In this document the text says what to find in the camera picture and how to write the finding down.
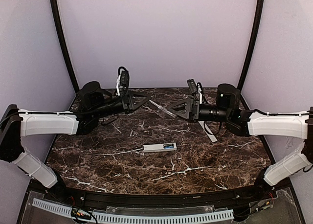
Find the black corner frame post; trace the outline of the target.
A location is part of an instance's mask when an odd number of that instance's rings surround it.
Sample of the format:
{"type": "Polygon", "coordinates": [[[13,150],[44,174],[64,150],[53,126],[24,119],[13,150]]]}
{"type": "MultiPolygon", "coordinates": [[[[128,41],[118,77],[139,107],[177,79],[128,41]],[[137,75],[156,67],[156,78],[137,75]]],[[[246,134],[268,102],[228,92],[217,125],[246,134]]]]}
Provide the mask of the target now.
{"type": "Polygon", "coordinates": [[[67,73],[70,78],[73,90],[75,93],[77,93],[79,91],[79,85],[78,85],[78,81],[74,73],[73,65],[72,65],[69,51],[67,48],[67,42],[65,39],[62,22],[61,22],[61,16],[59,12],[58,0],[50,0],[50,6],[51,6],[51,11],[53,15],[53,20],[54,20],[54,25],[55,25],[59,45],[60,45],[63,59],[66,65],[67,73]]]}

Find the white remote control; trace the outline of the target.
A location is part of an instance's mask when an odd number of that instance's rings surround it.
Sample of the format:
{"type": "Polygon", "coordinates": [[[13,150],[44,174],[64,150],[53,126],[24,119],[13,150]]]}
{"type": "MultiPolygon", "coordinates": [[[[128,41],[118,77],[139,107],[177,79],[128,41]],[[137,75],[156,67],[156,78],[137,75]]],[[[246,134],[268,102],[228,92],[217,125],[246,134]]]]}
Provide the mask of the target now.
{"type": "Polygon", "coordinates": [[[143,152],[144,153],[156,153],[156,152],[167,152],[163,149],[163,144],[149,144],[143,145],[143,152]]]}

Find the clear handled tester screwdriver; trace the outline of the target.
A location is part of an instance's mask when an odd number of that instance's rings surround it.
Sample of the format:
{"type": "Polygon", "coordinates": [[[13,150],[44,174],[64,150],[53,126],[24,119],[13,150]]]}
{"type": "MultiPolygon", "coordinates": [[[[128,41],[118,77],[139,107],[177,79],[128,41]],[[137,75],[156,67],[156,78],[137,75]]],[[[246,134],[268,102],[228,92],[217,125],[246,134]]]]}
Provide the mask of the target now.
{"type": "Polygon", "coordinates": [[[164,108],[162,105],[157,104],[156,102],[149,100],[151,104],[153,104],[155,107],[157,107],[162,112],[166,113],[167,115],[171,116],[172,118],[176,118],[176,115],[170,111],[168,111],[166,108],[164,108]]]}

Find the black front mounting rail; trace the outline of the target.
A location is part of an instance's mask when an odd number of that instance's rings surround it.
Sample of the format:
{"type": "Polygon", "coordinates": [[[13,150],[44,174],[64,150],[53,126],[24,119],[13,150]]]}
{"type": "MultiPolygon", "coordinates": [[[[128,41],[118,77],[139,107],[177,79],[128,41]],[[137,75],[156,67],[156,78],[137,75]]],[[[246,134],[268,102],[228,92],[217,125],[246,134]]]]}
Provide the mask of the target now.
{"type": "Polygon", "coordinates": [[[67,188],[66,194],[60,200],[78,207],[100,209],[109,205],[129,208],[180,208],[199,205],[241,208],[260,198],[249,186],[247,188],[185,195],[126,195],[67,188]]]}

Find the black right corner post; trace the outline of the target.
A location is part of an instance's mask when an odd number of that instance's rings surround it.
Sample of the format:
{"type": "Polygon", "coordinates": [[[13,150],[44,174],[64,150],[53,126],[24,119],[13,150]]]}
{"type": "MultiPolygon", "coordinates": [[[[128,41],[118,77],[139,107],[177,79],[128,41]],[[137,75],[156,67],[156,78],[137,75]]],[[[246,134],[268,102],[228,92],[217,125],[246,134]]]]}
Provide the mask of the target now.
{"type": "Polygon", "coordinates": [[[237,85],[237,88],[242,91],[245,80],[248,74],[248,70],[250,67],[250,63],[252,60],[252,55],[254,52],[257,36],[258,36],[258,31],[259,31],[259,26],[261,22],[261,17],[262,17],[262,11],[263,11],[263,5],[264,5],[264,0],[257,0],[256,2],[256,9],[255,9],[255,15],[254,15],[254,20],[253,20],[253,25],[252,25],[252,30],[251,30],[251,35],[247,47],[247,52],[246,52],[246,57],[245,61],[243,64],[242,72],[239,78],[239,82],[237,85]]]}

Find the blue battery in remote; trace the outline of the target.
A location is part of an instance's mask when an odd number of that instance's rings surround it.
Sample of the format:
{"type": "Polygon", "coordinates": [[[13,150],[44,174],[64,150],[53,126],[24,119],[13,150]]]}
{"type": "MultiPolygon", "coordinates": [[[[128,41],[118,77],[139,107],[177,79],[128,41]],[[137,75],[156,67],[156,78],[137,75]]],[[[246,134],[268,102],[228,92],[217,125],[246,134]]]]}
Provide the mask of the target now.
{"type": "Polygon", "coordinates": [[[177,149],[176,143],[163,144],[163,149],[166,151],[175,151],[177,149]]]}

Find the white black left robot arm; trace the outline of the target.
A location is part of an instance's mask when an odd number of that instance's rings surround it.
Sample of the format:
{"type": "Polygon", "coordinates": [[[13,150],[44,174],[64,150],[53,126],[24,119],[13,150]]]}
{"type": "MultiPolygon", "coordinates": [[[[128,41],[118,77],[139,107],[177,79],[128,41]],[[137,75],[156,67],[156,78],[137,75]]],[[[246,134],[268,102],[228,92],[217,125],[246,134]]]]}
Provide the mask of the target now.
{"type": "Polygon", "coordinates": [[[0,121],[0,158],[14,163],[44,187],[63,186],[63,180],[50,167],[22,146],[21,138],[39,134],[86,135],[98,126],[100,118],[130,114],[147,103],[151,96],[128,89],[127,84],[112,95],[92,81],[78,92],[81,101],[77,112],[34,112],[7,107],[0,121]]]}

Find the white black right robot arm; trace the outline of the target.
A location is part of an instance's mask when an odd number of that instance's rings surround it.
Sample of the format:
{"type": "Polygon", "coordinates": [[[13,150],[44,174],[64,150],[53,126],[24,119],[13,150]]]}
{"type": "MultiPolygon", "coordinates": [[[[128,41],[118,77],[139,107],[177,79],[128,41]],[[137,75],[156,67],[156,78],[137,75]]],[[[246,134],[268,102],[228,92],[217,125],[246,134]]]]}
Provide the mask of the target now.
{"type": "Polygon", "coordinates": [[[301,138],[301,144],[280,161],[263,169],[255,181],[258,188],[273,187],[285,178],[313,164],[313,111],[269,113],[239,108],[241,91],[230,84],[217,87],[216,103],[206,103],[200,84],[187,81],[191,96],[173,103],[167,110],[191,122],[224,123],[237,136],[280,135],[301,138]]]}

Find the white remote battery cover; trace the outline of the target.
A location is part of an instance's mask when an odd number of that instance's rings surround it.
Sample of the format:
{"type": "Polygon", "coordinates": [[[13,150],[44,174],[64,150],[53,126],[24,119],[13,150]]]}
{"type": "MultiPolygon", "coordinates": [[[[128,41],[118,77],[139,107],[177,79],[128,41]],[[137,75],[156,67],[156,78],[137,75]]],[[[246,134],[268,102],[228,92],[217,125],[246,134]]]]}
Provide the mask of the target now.
{"type": "Polygon", "coordinates": [[[213,132],[209,129],[207,124],[204,121],[199,121],[200,126],[203,128],[206,135],[209,137],[212,143],[217,142],[217,138],[214,136],[213,132]]]}

